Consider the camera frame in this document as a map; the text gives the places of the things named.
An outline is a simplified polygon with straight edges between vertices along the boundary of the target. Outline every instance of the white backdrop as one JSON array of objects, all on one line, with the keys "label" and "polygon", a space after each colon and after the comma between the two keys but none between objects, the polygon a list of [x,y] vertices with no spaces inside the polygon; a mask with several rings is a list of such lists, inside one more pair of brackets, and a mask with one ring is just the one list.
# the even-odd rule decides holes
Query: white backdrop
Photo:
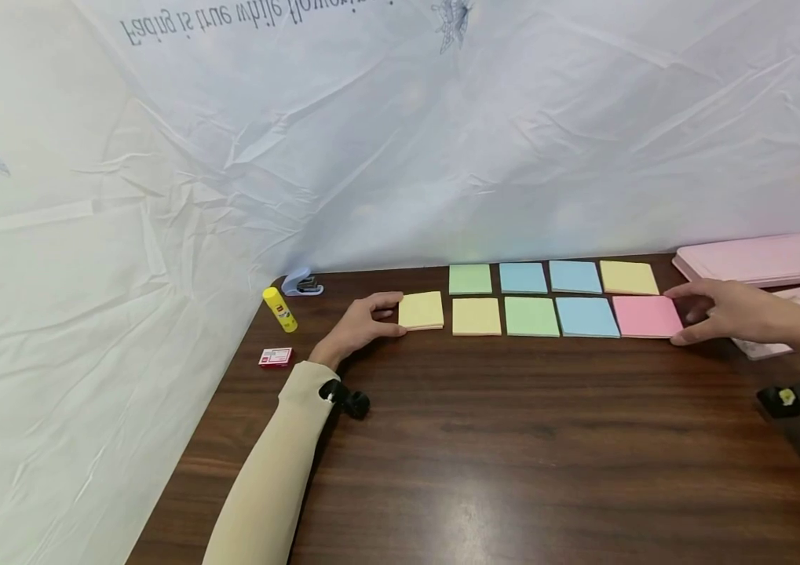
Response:
[{"label": "white backdrop", "polygon": [[287,267],[800,231],[800,0],[223,1],[0,2],[1,565],[126,559]]}]

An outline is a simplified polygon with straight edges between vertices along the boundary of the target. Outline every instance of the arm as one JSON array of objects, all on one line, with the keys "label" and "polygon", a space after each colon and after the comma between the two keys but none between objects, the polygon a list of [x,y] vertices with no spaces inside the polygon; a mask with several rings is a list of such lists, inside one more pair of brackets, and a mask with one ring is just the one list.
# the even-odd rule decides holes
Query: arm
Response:
[{"label": "arm", "polygon": [[676,345],[715,337],[738,337],[759,344],[787,344],[800,353],[800,305],[735,281],[698,280],[665,293],[695,301],[688,321],[673,337]]},{"label": "arm", "polygon": [[693,326],[674,335],[675,345],[736,337],[758,344],[787,344],[800,352],[800,304],[791,300],[734,280],[697,280],[664,294],[695,302],[687,316]]},{"label": "arm", "polygon": [[204,565],[280,565],[289,549],[318,436],[333,406],[318,388],[350,353],[377,337],[399,337],[404,328],[381,323],[402,299],[377,293],[356,300],[338,325],[299,363],[277,399],[277,409],[249,453],[217,517]]}]

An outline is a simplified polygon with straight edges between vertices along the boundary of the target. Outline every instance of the blue sticky note pad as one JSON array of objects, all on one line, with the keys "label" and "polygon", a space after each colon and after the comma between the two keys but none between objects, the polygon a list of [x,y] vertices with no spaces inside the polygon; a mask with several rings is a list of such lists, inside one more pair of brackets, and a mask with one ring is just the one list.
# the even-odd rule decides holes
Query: blue sticky note pad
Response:
[{"label": "blue sticky note pad", "polygon": [[566,337],[619,337],[607,298],[557,298]]},{"label": "blue sticky note pad", "polygon": [[547,294],[547,280],[541,263],[501,263],[500,288],[505,293]]},{"label": "blue sticky note pad", "polygon": [[550,287],[554,292],[603,292],[597,267],[589,261],[551,261]]}]

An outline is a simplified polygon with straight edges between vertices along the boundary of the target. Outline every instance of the left hand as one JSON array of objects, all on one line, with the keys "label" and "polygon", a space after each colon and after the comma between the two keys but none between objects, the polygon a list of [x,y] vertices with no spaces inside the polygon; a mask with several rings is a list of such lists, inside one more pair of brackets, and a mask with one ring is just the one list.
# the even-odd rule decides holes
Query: left hand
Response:
[{"label": "left hand", "polygon": [[338,325],[315,346],[309,361],[336,370],[340,362],[380,337],[400,337],[406,328],[384,323],[402,300],[401,292],[377,292],[354,301]]}]

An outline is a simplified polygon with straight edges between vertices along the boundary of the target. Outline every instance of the yellow sticky note pad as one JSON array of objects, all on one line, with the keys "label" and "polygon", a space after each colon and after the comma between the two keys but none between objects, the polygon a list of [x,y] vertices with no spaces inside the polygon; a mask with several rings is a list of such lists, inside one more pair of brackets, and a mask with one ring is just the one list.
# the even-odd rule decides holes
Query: yellow sticky note pad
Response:
[{"label": "yellow sticky note pad", "polygon": [[444,326],[440,291],[406,295],[400,302],[400,326],[407,330],[439,330]]},{"label": "yellow sticky note pad", "polygon": [[500,305],[496,298],[455,298],[454,335],[501,335]]},{"label": "yellow sticky note pad", "polygon": [[620,295],[659,295],[654,272],[648,263],[601,261],[604,292]]}]

